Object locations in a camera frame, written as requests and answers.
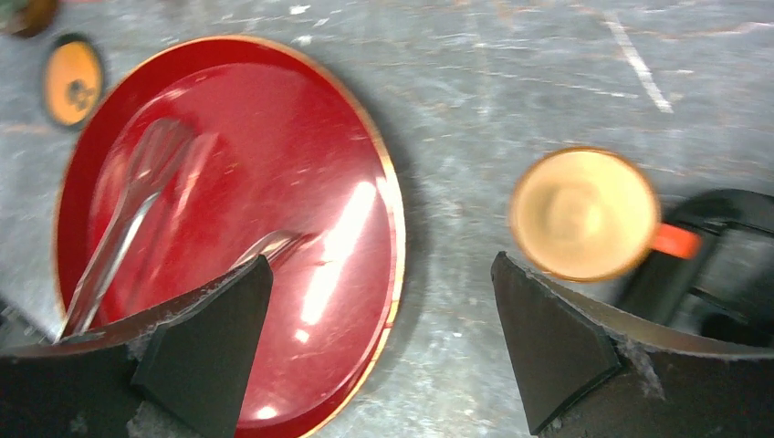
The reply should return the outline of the orange round coaster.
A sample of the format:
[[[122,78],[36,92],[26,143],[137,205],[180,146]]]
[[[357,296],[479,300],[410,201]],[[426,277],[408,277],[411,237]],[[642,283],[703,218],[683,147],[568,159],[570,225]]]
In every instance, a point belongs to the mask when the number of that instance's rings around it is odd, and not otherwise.
[[[48,120],[65,130],[80,130],[106,93],[104,57],[87,35],[62,34],[45,52],[38,83]]]

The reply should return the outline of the small orange cup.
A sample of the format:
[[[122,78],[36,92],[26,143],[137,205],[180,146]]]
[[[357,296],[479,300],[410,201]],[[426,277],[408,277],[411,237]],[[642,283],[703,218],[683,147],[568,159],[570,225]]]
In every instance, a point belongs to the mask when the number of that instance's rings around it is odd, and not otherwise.
[[[663,221],[657,193],[634,163],[592,147],[532,164],[515,186],[508,223],[533,265],[572,282],[621,276],[653,251],[690,259],[701,245],[697,232]]]

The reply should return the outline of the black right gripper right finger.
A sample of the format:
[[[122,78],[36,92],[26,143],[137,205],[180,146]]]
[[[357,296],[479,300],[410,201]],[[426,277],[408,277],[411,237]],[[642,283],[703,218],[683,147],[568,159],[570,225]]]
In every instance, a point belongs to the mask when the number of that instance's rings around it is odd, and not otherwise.
[[[537,437],[770,437],[773,352],[687,334],[496,255],[507,352]]]

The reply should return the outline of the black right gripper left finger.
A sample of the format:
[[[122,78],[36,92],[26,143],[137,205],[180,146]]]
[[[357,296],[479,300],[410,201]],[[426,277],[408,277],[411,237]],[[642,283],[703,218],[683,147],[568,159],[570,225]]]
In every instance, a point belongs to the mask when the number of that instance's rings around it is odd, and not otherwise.
[[[231,437],[273,274],[263,256],[54,344],[1,353],[4,437]]]

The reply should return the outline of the brown round coaster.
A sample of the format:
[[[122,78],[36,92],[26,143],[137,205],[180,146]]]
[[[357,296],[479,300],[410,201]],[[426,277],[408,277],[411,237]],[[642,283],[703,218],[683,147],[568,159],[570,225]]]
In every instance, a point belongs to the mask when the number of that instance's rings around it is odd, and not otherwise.
[[[1,0],[1,33],[34,37],[54,21],[58,0]]]

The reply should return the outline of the metal tongs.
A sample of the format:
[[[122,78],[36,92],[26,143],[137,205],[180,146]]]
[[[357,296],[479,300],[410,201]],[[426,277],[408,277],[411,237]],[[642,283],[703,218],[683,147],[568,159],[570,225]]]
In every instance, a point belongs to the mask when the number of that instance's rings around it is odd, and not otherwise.
[[[76,284],[58,342],[90,330],[101,302],[156,200],[194,152],[218,142],[181,120],[157,119],[146,127],[129,159],[126,179],[109,224]]]

